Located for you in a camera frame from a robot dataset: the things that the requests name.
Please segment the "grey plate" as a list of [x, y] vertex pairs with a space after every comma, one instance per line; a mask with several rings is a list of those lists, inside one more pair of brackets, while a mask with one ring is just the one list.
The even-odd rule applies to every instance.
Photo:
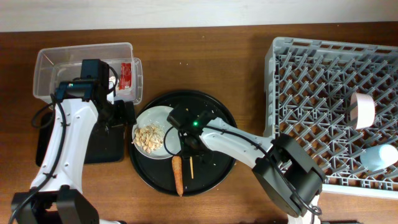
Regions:
[[[142, 155], [150, 159], [168, 159], [177, 155], [181, 151], [177, 130], [167, 121], [167, 117], [171, 111], [172, 107], [169, 106], [155, 106], [145, 110], [138, 116], [137, 123], [132, 128], [132, 144]], [[133, 143], [133, 131], [136, 128], [141, 128], [148, 124], [161, 126], [165, 133], [164, 145], [160, 149], [153, 151], [151, 154], [144, 152]]]

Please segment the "wooden chopstick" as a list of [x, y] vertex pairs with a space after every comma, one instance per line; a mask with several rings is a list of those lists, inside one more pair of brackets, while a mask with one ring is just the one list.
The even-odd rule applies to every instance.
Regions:
[[191, 174], [191, 178], [194, 179], [193, 157], [192, 157], [192, 156], [189, 158], [189, 162], [190, 162], [190, 174]]

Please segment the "orange carrot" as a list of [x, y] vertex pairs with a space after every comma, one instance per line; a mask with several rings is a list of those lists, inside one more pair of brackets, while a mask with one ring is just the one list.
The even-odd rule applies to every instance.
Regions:
[[182, 176], [182, 159], [179, 156], [173, 156], [172, 158], [172, 169], [175, 179], [175, 187], [177, 194], [183, 196], [183, 176]]

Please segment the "pistachio shells and rice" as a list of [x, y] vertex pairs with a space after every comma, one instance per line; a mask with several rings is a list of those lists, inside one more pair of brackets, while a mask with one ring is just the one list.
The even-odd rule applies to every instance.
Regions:
[[133, 131], [133, 143], [144, 152], [151, 154], [164, 145], [164, 130], [156, 124], [148, 124]]

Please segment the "pink bowl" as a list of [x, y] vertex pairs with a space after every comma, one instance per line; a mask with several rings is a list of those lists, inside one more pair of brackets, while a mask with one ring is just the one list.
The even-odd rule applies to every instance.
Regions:
[[371, 95], [356, 93], [351, 95], [350, 121], [354, 129], [368, 128], [373, 125], [376, 117], [375, 102]]

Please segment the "light blue cup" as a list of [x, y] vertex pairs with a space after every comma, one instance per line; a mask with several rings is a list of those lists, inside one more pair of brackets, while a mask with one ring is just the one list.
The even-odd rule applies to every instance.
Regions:
[[365, 149], [360, 161], [367, 170], [385, 169], [397, 162], [397, 149], [390, 144], [382, 144]]

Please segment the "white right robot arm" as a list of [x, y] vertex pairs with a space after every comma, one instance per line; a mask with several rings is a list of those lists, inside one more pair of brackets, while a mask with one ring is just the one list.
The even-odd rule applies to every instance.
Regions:
[[177, 130], [182, 146], [193, 152], [221, 152], [250, 167], [289, 223], [320, 222], [322, 210], [317, 203], [326, 175], [292, 136], [256, 136], [213, 113], [195, 116], [179, 106], [171, 110], [167, 121]]

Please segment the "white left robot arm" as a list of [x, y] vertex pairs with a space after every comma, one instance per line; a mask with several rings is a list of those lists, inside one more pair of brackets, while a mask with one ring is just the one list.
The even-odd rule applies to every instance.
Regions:
[[80, 76], [50, 95], [52, 135], [29, 191], [14, 194], [9, 223], [105, 222], [83, 196], [82, 173], [94, 132], [136, 123], [133, 103], [113, 100], [115, 72], [100, 59], [84, 59]]

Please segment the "grey dishwasher rack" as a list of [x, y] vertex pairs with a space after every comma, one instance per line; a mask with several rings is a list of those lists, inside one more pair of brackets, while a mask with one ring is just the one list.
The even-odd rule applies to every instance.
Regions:
[[[369, 95], [373, 125], [355, 129], [353, 93]], [[360, 157], [397, 145], [397, 48], [277, 37], [265, 57], [266, 137], [294, 137], [326, 174], [328, 193], [397, 198], [397, 165], [371, 171]]]

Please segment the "crumpled white tissue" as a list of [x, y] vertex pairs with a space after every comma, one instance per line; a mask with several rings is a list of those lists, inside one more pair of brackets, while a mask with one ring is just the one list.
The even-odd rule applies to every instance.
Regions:
[[118, 79], [115, 76], [111, 76], [109, 78], [109, 89], [111, 91], [116, 91], [118, 90]]

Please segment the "red wrapper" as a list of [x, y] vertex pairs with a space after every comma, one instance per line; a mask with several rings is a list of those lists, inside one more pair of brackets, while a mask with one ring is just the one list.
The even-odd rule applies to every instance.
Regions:
[[126, 90], [131, 87], [132, 83], [132, 70], [131, 63], [121, 64], [121, 75], [119, 79], [119, 89]]

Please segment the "clear plastic bin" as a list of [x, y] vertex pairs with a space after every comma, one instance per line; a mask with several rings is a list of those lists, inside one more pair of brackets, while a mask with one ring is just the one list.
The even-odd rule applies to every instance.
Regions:
[[[118, 73], [118, 87], [115, 100], [141, 103], [144, 79], [141, 60], [133, 56], [129, 42], [110, 44], [76, 45], [56, 47], [39, 51], [33, 79], [33, 96], [50, 103], [50, 94], [60, 82], [71, 81], [80, 76], [84, 59], [100, 59]], [[121, 80], [127, 74], [126, 81]]]

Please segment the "black rectangular tray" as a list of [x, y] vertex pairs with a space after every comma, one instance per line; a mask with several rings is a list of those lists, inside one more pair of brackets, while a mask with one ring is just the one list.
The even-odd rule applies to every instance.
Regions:
[[[126, 107], [121, 100], [115, 102], [114, 120], [121, 118], [122, 123], [109, 127], [108, 131], [101, 129], [97, 124], [94, 126], [88, 143], [85, 164], [99, 164], [105, 162], [117, 162], [124, 157], [124, 137]], [[40, 130], [35, 163], [38, 167], [42, 162], [50, 141], [53, 124]]]

